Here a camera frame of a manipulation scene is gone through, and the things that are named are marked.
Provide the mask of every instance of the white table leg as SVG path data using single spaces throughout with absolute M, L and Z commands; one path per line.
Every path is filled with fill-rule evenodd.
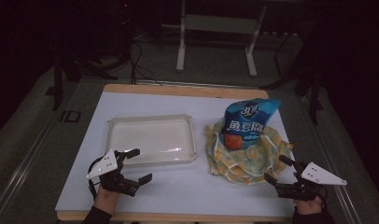
M 257 20 L 256 26 L 254 27 L 253 39 L 251 40 L 250 45 L 245 48 L 248 72 L 251 77 L 257 76 L 256 65 L 254 64 L 254 58 L 253 58 L 253 49 L 254 49 L 254 46 L 256 45 L 257 37 L 259 36 L 259 33 L 260 33 L 260 27 L 262 25 L 262 20 L 265 15 L 265 12 L 266 12 L 266 6 L 262 7 L 262 10 L 259 15 L 259 19 Z
M 180 25 L 180 46 L 178 47 L 177 72 L 184 71 L 184 59 L 186 56 L 186 0 L 181 1 L 181 25 Z

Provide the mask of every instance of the robotic hand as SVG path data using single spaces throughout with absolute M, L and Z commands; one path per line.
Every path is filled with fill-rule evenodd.
M 294 184 L 281 184 L 271 175 L 264 174 L 265 180 L 276 188 L 279 198 L 290 198 L 301 201 L 312 201 L 316 196 L 320 196 L 323 185 L 346 185 L 346 181 L 331 174 L 325 169 L 310 162 L 296 162 L 286 156 L 279 156 L 279 160 L 288 166 L 293 165 L 294 174 L 298 182 Z
M 134 196 L 140 186 L 147 184 L 152 180 L 152 174 L 145 175 L 138 179 L 138 182 L 126 179 L 120 171 L 123 167 L 123 161 L 140 155 L 140 149 L 136 148 L 127 152 L 108 151 L 103 157 L 95 160 L 88 171 L 87 179 L 89 181 L 89 189 L 96 197 L 96 189 L 92 178 L 99 176 L 100 184 L 104 189 L 116 191 L 118 193 Z

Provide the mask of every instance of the snack bag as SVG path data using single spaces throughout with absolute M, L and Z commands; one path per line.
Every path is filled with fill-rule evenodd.
M 239 150 L 255 145 L 280 104 L 275 99 L 257 98 L 229 105 L 219 136 L 225 148 Z

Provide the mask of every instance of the gray floor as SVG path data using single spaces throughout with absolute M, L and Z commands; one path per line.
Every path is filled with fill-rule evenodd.
M 254 57 L 259 72 L 257 77 L 248 75 L 244 52 L 243 37 L 226 41 L 214 38 L 204 38 L 203 34 L 189 34 L 185 70 L 177 73 L 175 70 L 178 51 L 176 33 L 166 32 L 162 41 L 154 41 L 149 36 L 138 37 L 137 43 L 142 48 L 138 62 L 137 77 L 139 82 L 197 85 L 224 85 L 240 88 L 257 88 L 269 84 L 280 76 L 274 63 L 274 51 L 281 36 L 263 34 L 260 36 Z M 282 69 L 286 69 L 301 46 L 301 41 L 295 36 L 282 49 L 279 58 L 282 60 Z M 133 47 L 133 58 L 139 55 L 140 49 Z M 115 82 L 128 83 L 130 81 L 131 66 L 126 64 L 120 69 L 110 71 L 113 76 L 119 77 Z M 91 120 L 92 111 L 103 89 L 104 83 L 110 82 L 87 74 L 79 83 L 64 82 L 64 102 L 58 111 L 52 111 L 53 98 L 44 93 L 49 86 L 53 86 L 52 70 L 42 76 L 33 90 L 22 102 L 17 112 L 0 132 L 0 223 L 56 223 L 58 221 L 54 206 L 59 199 L 64 180 L 71 169 L 74 157 L 81 144 L 87 125 Z M 297 99 L 293 94 L 296 81 L 291 81 L 271 91 L 271 95 L 287 98 L 291 104 L 307 106 L 307 98 Z M 350 137 L 342 123 L 336 116 L 325 90 L 321 90 L 320 102 L 324 110 L 318 111 L 319 125 L 317 127 L 300 120 L 303 111 L 288 113 L 283 120 L 292 127 L 291 141 L 297 143 L 298 148 L 305 150 L 312 145 L 331 148 L 330 157 L 333 157 L 340 172 L 355 185 L 347 187 L 351 203 L 357 208 L 356 212 L 347 214 L 341 208 L 340 199 L 331 199 L 331 212 L 337 223 L 350 223 L 348 220 L 360 220 L 353 223 L 379 223 L 379 195 L 370 178 L 362 167 Z M 79 124 L 60 123 L 58 119 L 65 109 L 80 110 Z M 289 111 L 290 106 L 282 109 Z M 318 140 L 303 139 L 303 134 L 313 132 Z M 64 139 L 76 139 L 67 142 Z M 300 159 L 321 160 L 321 155 L 306 154 Z M 18 167 L 26 171 L 26 175 L 16 173 Z M 9 185 L 13 177 L 20 183 L 17 186 Z M 14 189 L 11 195 L 4 190 L 10 186 Z M 340 189 L 330 189 L 334 194 Z

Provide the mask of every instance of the patterned cloth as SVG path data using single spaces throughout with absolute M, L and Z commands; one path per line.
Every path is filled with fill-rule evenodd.
M 233 183 L 264 182 L 264 173 L 277 178 L 286 168 L 279 155 L 290 157 L 293 145 L 284 142 L 277 130 L 266 126 L 256 145 L 246 149 L 228 150 L 219 139 L 223 120 L 204 128 L 206 153 L 212 175 L 223 175 Z

